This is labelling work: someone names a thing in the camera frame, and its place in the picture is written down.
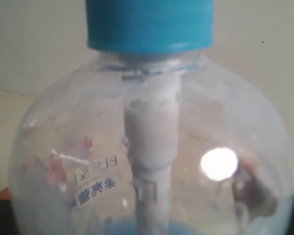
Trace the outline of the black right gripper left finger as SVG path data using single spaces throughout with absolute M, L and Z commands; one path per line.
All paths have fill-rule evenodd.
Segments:
M 16 235 L 17 225 L 8 188 L 0 191 L 0 235 Z

